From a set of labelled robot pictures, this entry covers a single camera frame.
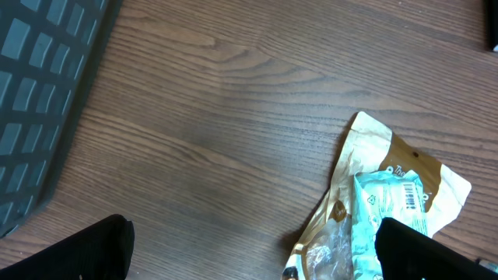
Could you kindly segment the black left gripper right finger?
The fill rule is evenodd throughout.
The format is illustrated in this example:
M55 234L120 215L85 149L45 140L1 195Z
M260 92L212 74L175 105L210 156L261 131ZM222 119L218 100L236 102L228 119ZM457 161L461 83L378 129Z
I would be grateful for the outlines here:
M393 218L382 219L375 250L384 280L497 280L497 273Z

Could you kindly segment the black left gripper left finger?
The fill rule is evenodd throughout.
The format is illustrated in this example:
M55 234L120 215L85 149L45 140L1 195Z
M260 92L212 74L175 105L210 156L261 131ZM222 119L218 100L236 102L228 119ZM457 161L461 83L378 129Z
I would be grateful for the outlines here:
M114 214L3 268L1 280L124 280L135 242L133 223Z

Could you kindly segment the teal snack packet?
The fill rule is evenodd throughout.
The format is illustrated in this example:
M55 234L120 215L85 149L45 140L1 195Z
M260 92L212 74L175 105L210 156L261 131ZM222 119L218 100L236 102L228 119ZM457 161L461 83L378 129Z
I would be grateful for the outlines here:
M352 264L359 280L382 279L375 240L382 219L393 218L427 235L423 184L410 170L399 176L388 170L357 173L353 177Z

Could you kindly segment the brown snack pouch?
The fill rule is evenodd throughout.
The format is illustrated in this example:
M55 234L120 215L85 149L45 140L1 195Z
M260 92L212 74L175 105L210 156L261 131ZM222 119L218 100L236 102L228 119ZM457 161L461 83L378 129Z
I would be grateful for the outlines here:
M419 175L428 234L453 222L471 184L430 155L414 149L389 127L360 111L354 118L332 175L330 188L296 242L284 279L355 279L352 264L352 206L357 173L388 170Z

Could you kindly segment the teal tissue pack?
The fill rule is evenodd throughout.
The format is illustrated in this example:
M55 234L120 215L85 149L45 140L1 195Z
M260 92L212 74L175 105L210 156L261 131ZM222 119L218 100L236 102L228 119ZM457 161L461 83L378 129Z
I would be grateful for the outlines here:
M498 273L498 264L495 264L491 261L484 260L484 259L478 259L477 263L484 268L489 269L490 271L493 271L495 273Z

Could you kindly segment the white barcode scanner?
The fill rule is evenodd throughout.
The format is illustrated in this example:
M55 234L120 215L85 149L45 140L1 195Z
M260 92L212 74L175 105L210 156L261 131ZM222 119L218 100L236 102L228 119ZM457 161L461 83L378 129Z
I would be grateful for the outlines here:
M497 0L484 0L486 36L488 48L492 52L497 52Z

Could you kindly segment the dark grey plastic basket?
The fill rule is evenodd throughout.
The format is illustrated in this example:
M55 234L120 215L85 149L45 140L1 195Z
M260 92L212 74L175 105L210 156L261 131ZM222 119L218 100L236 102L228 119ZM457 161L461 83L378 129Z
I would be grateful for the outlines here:
M51 200L120 0L1 1L1 235Z

